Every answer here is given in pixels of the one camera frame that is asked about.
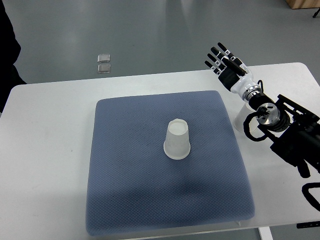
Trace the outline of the black white robotic hand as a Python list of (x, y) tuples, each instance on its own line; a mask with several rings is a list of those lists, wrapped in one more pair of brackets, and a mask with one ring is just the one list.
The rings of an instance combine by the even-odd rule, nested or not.
[(262, 88), (254, 81), (249, 68), (222, 43), (212, 47), (207, 54), (205, 65), (212, 70), (222, 85), (231, 93), (248, 102), (253, 96), (261, 94)]

